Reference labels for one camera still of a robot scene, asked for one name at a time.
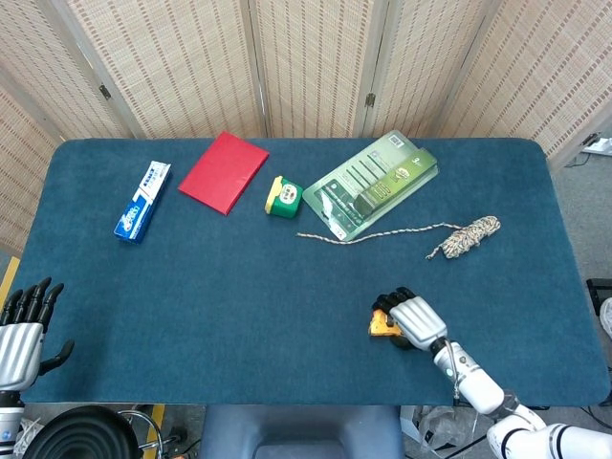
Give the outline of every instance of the toothpaste box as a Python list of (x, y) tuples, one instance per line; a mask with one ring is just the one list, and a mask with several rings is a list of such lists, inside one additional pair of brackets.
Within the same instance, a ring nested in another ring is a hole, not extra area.
[(151, 162), (132, 201), (115, 227), (115, 235), (119, 239), (134, 243), (142, 241), (169, 171), (170, 164)]

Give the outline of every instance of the table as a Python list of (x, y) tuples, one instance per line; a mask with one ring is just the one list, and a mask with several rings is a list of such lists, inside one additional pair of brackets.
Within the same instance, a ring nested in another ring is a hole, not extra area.
[[(26, 402), (450, 404), (421, 352), (367, 335), (377, 295), (406, 285), (525, 404), (603, 400), (609, 380), (540, 147), (518, 139), (416, 140), (440, 174), (371, 232), (496, 215), (501, 230), (455, 260), (425, 260), (448, 229), (354, 246), (306, 206), (264, 204), (273, 178), (308, 186), (372, 142), (253, 140), (271, 156), (228, 217), (177, 190), (210, 145), (84, 140), (53, 157), (14, 282), (66, 284), (44, 354), (74, 354)], [(140, 245), (113, 228), (151, 160), (172, 176)]]

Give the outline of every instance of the coiled rope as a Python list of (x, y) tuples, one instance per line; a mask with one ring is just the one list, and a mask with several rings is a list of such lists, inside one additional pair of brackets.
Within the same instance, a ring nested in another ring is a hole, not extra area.
[(305, 232), (299, 232), (296, 234), (296, 236), (317, 239), (319, 241), (328, 242), (329, 244), (350, 246), (351, 244), (358, 244), (359, 242), (363, 242), (374, 237), (391, 236), (394, 234), (402, 234), (405, 232), (423, 232), (435, 230), (436, 228), (440, 227), (451, 228), (456, 231), (454, 231), (442, 244), (436, 247), (432, 253), (426, 256), (427, 260), (430, 260), (431, 258), (436, 256), (436, 254), (440, 250), (442, 250), (446, 258), (457, 258), (462, 253), (469, 251), (472, 247), (479, 246), (480, 241), (482, 241), (485, 236), (491, 236), (494, 232), (501, 228), (501, 223), (499, 222), (497, 217), (489, 215), (486, 217), (479, 218), (478, 220), (474, 220), (466, 227), (460, 227), (458, 225), (452, 225), (450, 223), (443, 222), (422, 228), (404, 228), (394, 229), (392, 231), (385, 232), (375, 232), (374, 234), (368, 234), (367, 236), (361, 237), (359, 239), (354, 239), (352, 241), (337, 241), (335, 239), (330, 239), (329, 237), (319, 236), (318, 234), (309, 234)]

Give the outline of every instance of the yellow object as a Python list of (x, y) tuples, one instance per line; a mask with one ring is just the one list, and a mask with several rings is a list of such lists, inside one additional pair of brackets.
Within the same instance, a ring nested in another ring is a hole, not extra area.
[(9, 296), (12, 280), (15, 279), (15, 273), (17, 273), (18, 266), (19, 258), (12, 256), (9, 266), (7, 267), (7, 271), (4, 273), (2, 284), (0, 284), (0, 311), (2, 311), (4, 302), (7, 300), (7, 296)]
[(400, 337), (402, 330), (395, 322), (391, 322), (387, 314), (380, 309), (374, 311), (368, 333), (372, 337)]
[[(155, 421), (157, 427), (162, 430), (162, 422), (164, 421), (165, 404), (153, 405), (153, 412), (151, 413), (151, 419)], [(146, 435), (147, 442), (153, 442), (157, 440), (157, 433), (153, 427), (149, 428), (149, 433)], [(142, 456), (142, 459), (155, 459), (157, 457), (157, 448), (147, 449)]]
[(274, 179), (272, 183), (272, 188), (270, 188), (270, 194), (268, 194), (268, 199), (266, 200), (266, 206), (264, 209), (266, 213), (270, 213), (272, 210), (272, 205), (274, 204), (274, 199), (278, 196), (283, 189), (282, 176), (278, 176)]

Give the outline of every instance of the red notebook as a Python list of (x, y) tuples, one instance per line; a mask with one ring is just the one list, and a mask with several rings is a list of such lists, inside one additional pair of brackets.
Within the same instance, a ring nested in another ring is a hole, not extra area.
[(267, 158), (266, 150), (222, 132), (189, 171), (179, 190), (228, 215)]

